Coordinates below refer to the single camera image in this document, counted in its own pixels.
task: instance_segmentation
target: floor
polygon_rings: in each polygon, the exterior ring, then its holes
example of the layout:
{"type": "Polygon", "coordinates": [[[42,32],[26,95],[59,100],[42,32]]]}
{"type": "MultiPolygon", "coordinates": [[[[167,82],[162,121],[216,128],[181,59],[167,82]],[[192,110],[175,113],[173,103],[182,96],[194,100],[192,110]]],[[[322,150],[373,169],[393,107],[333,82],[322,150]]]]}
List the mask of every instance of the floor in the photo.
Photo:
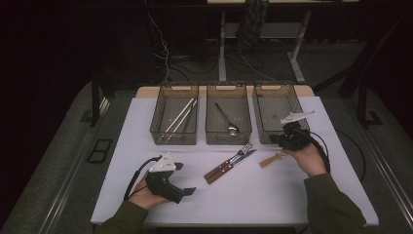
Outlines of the floor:
{"type": "MultiPolygon", "coordinates": [[[[292,45],[291,41],[284,40],[262,41],[254,54],[244,57],[229,51],[227,80],[292,80],[286,58],[292,45]]],[[[305,43],[297,58],[305,84],[313,87],[345,69],[356,60],[363,46],[363,42],[357,41],[305,43]]],[[[205,61],[184,54],[172,55],[169,78],[172,81],[218,80],[216,41],[212,40],[210,47],[211,56],[205,61]]],[[[383,125],[361,127],[355,117],[357,95],[340,98],[337,91],[341,83],[336,82],[316,95],[321,97],[360,177],[365,160],[365,176],[361,183],[380,220],[379,226],[366,227],[367,233],[413,233],[411,216],[408,218],[412,211],[409,202],[413,199],[412,139],[373,92],[369,92],[367,109],[375,111],[383,125]]],[[[91,127],[91,84],[79,93],[1,233],[93,232],[90,219],[95,201],[134,94],[135,90],[125,89],[118,91],[115,97],[105,98],[100,107],[101,117],[91,127]],[[113,140],[106,160],[102,164],[87,163],[96,142],[105,138],[113,140]]],[[[284,231],[247,229],[243,233],[291,233],[284,231]]],[[[158,232],[191,233],[191,230],[160,229],[158,232]]],[[[241,233],[235,229],[199,229],[196,232],[241,233]]]]}

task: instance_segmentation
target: dark background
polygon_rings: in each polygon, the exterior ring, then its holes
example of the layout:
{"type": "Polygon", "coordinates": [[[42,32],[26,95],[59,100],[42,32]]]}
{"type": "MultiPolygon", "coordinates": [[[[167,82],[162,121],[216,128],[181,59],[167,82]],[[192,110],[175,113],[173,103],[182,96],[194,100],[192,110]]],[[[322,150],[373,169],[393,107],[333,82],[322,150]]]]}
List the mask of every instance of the dark background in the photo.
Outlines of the dark background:
{"type": "MultiPolygon", "coordinates": [[[[363,67],[378,38],[408,9],[402,2],[360,1],[356,7],[317,9],[306,39],[367,41],[357,61],[358,67],[363,67]]],[[[218,37],[212,28],[216,28],[219,16],[214,12],[156,15],[166,40],[199,59],[204,51],[191,48],[200,48],[205,38],[218,37]]],[[[403,19],[365,75],[410,135],[412,125],[404,114],[410,107],[408,91],[403,84],[411,79],[409,68],[413,67],[413,59],[409,59],[411,25],[411,16],[403,19]]],[[[0,1],[0,226],[71,102],[93,75],[97,73],[109,97],[116,90],[155,85],[159,69],[152,50],[157,46],[153,28],[148,27],[148,18],[141,11],[85,10],[71,1],[0,1]]],[[[360,69],[351,75],[357,83],[360,69]]]]}

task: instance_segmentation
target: hand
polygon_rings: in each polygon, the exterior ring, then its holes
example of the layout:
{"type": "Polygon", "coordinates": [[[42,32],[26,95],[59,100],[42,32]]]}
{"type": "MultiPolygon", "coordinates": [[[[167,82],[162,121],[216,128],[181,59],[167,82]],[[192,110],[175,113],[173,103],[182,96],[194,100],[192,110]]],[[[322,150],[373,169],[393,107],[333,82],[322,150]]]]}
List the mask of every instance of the hand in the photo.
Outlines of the hand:
{"type": "Polygon", "coordinates": [[[298,166],[308,177],[327,173],[324,162],[319,155],[319,151],[312,143],[301,150],[292,151],[283,149],[282,152],[293,157],[297,161],[298,166]]]}
{"type": "Polygon", "coordinates": [[[154,195],[151,190],[149,190],[149,188],[146,186],[145,180],[147,175],[148,172],[145,173],[143,179],[141,179],[140,182],[136,185],[128,201],[135,203],[141,208],[149,211],[157,205],[169,202],[169,200],[162,196],[154,195]]]}

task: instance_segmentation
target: green sleeve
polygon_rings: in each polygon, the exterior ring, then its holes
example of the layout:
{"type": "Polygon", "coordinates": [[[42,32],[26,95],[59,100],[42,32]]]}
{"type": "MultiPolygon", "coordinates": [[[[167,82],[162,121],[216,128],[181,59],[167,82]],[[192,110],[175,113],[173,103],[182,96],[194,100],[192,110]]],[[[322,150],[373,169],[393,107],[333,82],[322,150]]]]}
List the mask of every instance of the green sleeve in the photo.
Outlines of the green sleeve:
{"type": "Polygon", "coordinates": [[[365,233],[365,218],[359,207],[342,193],[330,174],[304,180],[308,199],[308,219],[313,234],[365,233]]]}
{"type": "Polygon", "coordinates": [[[140,233],[140,228],[147,216],[147,210],[134,203],[123,202],[115,215],[103,222],[94,234],[140,233]]]}

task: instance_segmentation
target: wooden handle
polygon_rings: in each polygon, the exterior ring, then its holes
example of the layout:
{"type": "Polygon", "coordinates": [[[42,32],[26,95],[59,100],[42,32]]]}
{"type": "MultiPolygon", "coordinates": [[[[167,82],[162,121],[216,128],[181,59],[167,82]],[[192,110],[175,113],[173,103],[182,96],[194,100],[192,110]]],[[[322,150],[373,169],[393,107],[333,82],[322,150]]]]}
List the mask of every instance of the wooden handle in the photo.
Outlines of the wooden handle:
{"type": "Polygon", "coordinates": [[[223,162],[221,165],[219,165],[218,167],[212,169],[209,173],[204,175],[205,179],[209,179],[211,176],[213,176],[214,174],[218,173],[218,171],[220,171],[221,169],[225,168],[225,166],[227,166],[230,163],[229,160],[223,162]]]}
{"type": "Polygon", "coordinates": [[[231,171],[231,169],[233,169],[234,166],[232,166],[231,164],[227,165],[226,167],[222,168],[221,170],[219,170],[217,173],[215,173],[213,176],[209,177],[206,179],[206,182],[208,184],[212,184],[214,181],[216,181],[217,179],[219,179],[221,176],[224,176],[226,173],[228,173],[229,171],[231,171]]]}
{"type": "Polygon", "coordinates": [[[259,163],[259,166],[261,168],[264,168],[264,167],[268,166],[269,164],[271,164],[272,162],[274,162],[276,160],[279,160],[281,157],[282,157],[282,154],[279,152],[276,155],[274,155],[274,156],[262,161],[261,163],[259,163]]]}

